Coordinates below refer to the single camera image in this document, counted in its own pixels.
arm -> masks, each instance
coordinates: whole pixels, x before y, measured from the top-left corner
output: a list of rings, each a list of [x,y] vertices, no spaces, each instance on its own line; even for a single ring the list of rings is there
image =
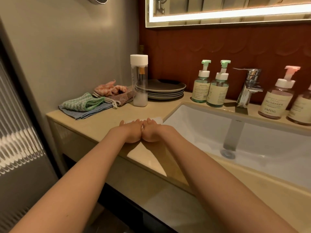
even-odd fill
[[[82,232],[120,149],[141,138],[142,121],[120,123],[72,167],[10,233]]]
[[[173,127],[143,122],[142,138],[163,141],[203,206],[210,206],[232,232],[297,232],[214,159]]]

person's left arm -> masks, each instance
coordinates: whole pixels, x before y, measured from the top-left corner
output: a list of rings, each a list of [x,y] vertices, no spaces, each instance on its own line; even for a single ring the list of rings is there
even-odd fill
[[[121,121],[73,166],[10,233],[82,232],[120,149],[141,138],[142,121]]]

countertop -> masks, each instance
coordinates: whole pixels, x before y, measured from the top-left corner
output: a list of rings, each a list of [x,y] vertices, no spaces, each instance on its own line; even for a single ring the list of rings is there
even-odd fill
[[[173,101],[149,101],[146,107],[135,107],[130,103],[118,109],[108,109],[87,119],[78,121],[67,116],[60,110],[48,113],[47,117],[97,143],[105,137],[111,128],[118,126],[121,120],[130,121],[136,120],[137,118],[161,117],[165,121],[181,104],[193,103],[209,110],[223,110],[225,113],[235,113],[235,107],[223,106],[221,108],[212,108],[206,103],[198,104],[191,101],[191,96],[191,93],[185,92],[184,96],[180,99]],[[311,132],[311,127],[294,124],[288,121],[286,116],[283,116],[280,120],[271,120],[262,117],[258,114],[259,107],[259,105],[250,104],[248,106],[248,115],[241,114],[241,116],[253,117]],[[141,141],[135,144],[126,144],[119,155],[172,184],[191,192],[180,168],[162,143]],[[251,168],[237,165],[218,156],[208,155],[241,180],[296,229],[301,232],[311,229],[311,192],[309,190]]]

floor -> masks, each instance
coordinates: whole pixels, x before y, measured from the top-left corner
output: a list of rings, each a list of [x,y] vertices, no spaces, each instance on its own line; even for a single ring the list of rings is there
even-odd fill
[[[121,220],[105,209],[83,233],[134,233]]]

wall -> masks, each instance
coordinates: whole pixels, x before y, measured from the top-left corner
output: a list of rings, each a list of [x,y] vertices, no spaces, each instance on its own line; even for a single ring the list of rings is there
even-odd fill
[[[202,29],[147,29],[145,3],[139,0],[139,40],[149,55],[150,78],[173,79],[187,85],[202,69],[203,59],[212,60],[208,70],[214,79],[220,71],[220,60],[231,60],[228,67],[229,90],[227,98],[236,100],[246,78],[246,72],[235,68],[262,69],[259,83],[263,93],[253,94],[252,103],[261,103],[266,91],[278,78],[285,75],[286,65],[301,66],[293,80],[296,93],[307,90],[311,84],[311,25],[302,23],[279,26],[205,27]]]
[[[131,84],[137,0],[0,0],[0,37],[56,154],[45,114],[116,79]]]

